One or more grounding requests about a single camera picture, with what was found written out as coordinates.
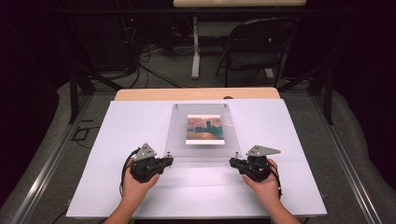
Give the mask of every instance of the floor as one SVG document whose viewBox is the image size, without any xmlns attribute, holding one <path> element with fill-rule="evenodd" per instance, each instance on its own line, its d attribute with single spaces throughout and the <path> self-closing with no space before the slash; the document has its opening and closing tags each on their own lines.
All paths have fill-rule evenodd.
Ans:
<svg viewBox="0 0 396 224">
<path fill-rule="evenodd" d="M 133 73 L 104 73 L 125 88 L 221 87 L 223 76 L 215 77 L 219 55 L 204 55 L 201 76 L 191 79 L 191 57 L 166 51 L 155 51 L 143 63 L 154 73 L 140 69 Z M 262 74 L 234 75 L 233 84 L 251 84 L 267 80 Z M 67 208 L 82 175 L 91 147 L 115 92 L 98 81 L 93 96 L 79 96 L 81 113 L 73 125 L 70 119 L 69 86 L 58 90 L 61 96 L 55 118 L 29 169 L 0 210 L 0 223 L 51 223 Z M 292 91 L 281 92 L 297 134 L 322 192 L 328 210 L 324 217 L 313 217 L 308 223 L 396 223 L 390 215 L 394 191 L 381 182 L 367 157 L 364 136 L 359 123 L 337 92 L 333 97 L 334 125 L 322 116 L 321 97 L 309 96 L 303 82 Z M 84 141 L 74 141 L 78 129 L 89 133 Z M 56 223 L 100 223 L 99 219 L 79 220 L 60 217 Z"/>
</svg>

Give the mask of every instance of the human hand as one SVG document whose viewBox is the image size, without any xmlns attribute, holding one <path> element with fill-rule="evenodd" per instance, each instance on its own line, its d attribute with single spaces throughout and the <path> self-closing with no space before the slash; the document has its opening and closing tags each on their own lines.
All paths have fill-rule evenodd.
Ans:
<svg viewBox="0 0 396 224">
<path fill-rule="evenodd" d="M 147 183 L 140 183 L 131 175 L 130 165 L 132 163 L 132 159 L 127 163 L 128 168 L 126 169 L 125 176 L 123 178 L 121 202 L 110 217 L 108 217 L 105 222 L 106 224 L 128 223 L 134 211 L 145 199 L 149 189 L 151 189 L 160 179 L 160 175 L 155 175 Z"/>
<path fill-rule="evenodd" d="M 151 189 L 160 179 L 160 175 L 156 174 L 148 182 L 140 183 L 135 180 L 131 175 L 131 164 L 133 159 L 130 159 L 127 164 L 125 177 L 122 186 L 122 201 L 133 201 L 133 203 L 141 204 L 146 197 L 147 192 Z"/>
<path fill-rule="evenodd" d="M 277 164 L 271 159 L 268 159 L 268 162 L 272 164 L 271 169 L 276 173 Z M 254 190 L 257 197 L 265 207 L 280 202 L 278 195 L 278 185 L 274 174 L 269 174 L 269 176 L 262 182 L 255 182 L 247 175 L 242 175 L 242 178 L 244 179 L 245 183 Z"/>
</svg>

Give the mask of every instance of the small painting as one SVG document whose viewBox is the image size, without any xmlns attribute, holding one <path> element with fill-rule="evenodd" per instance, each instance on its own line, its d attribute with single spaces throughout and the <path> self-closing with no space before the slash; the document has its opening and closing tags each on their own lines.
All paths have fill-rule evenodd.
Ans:
<svg viewBox="0 0 396 224">
<path fill-rule="evenodd" d="M 187 145 L 224 145 L 220 115 L 188 115 Z"/>
</svg>

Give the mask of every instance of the black controller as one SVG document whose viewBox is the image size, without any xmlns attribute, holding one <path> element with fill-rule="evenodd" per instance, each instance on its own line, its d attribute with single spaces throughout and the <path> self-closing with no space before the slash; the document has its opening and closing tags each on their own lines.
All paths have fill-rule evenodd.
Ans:
<svg viewBox="0 0 396 224">
<path fill-rule="evenodd" d="M 142 147 L 131 153 L 126 159 L 122 168 L 122 177 L 120 183 L 120 194 L 122 195 L 123 178 L 125 176 L 127 164 L 129 159 L 133 158 L 134 162 L 131 164 L 131 175 L 140 183 L 148 182 L 154 175 L 163 173 L 163 169 L 171 166 L 174 158 L 169 154 L 164 158 L 155 158 L 157 153 L 149 144 L 145 143 Z"/>
<path fill-rule="evenodd" d="M 271 166 L 266 156 L 247 157 L 247 160 L 230 158 L 230 165 L 238 169 L 240 175 L 247 175 L 256 182 L 262 182 L 271 174 Z"/>
<path fill-rule="evenodd" d="M 273 174 L 276 178 L 278 195 L 280 198 L 282 195 L 282 189 L 280 187 L 279 174 L 277 173 L 276 167 L 273 167 L 266 157 L 267 155 L 276 153 L 280 153 L 280 150 L 269 147 L 254 146 L 247 152 L 247 160 L 237 159 L 236 153 L 235 158 L 230 158 L 230 165 L 231 167 L 238 169 L 240 175 L 247 175 L 255 182 L 262 182 L 268 178 L 270 174 Z"/>
</svg>

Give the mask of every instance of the hand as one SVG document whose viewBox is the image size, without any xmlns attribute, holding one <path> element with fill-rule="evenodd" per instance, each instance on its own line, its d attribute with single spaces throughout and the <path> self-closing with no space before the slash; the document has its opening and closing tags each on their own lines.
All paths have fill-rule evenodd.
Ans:
<svg viewBox="0 0 396 224">
<path fill-rule="evenodd" d="M 160 179 L 160 175 L 153 176 L 147 183 L 140 183 L 135 180 L 131 175 L 130 165 L 133 160 L 128 161 L 128 168 L 125 172 L 122 186 L 122 199 L 119 206 L 106 220 L 108 223 L 128 223 L 131 216 L 136 211 L 137 207 L 143 202 L 147 192 L 151 189 Z"/>
<path fill-rule="evenodd" d="M 277 164 L 271 159 L 268 159 L 268 162 L 271 163 L 271 169 L 276 173 Z M 271 173 L 268 178 L 262 182 L 255 182 L 247 175 L 242 175 L 242 178 L 245 183 L 254 190 L 264 206 L 279 201 L 278 185 L 274 174 Z"/>
<path fill-rule="evenodd" d="M 277 164 L 268 159 L 272 164 L 271 169 L 276 173 Z M 268 178 L 262 182 L 255 182 L 247 175 L 242 175 L 245 183 L 251 187 L 256 193 L 258 199 L 267 210 L 271 219 L 275 224 L 298 224 L 300 221 L 294 217 L 282 204 L 278 195 L 278 185 L 274 174 L 270 174 Z"/>
<path fill-rule="evenodd" d="M 135 180 L 131 175 L 131 164 L 133 160 L 128 161 L 128 168 L 125 172 L 122 188 L 122 201 L 134 201 L 134 203 L 141 204 L 146 197 L 147 192 L 151 189 L 160 179 L 160 175 L 153 176 L 147 183 L 140 183 Z"/>
</svg>

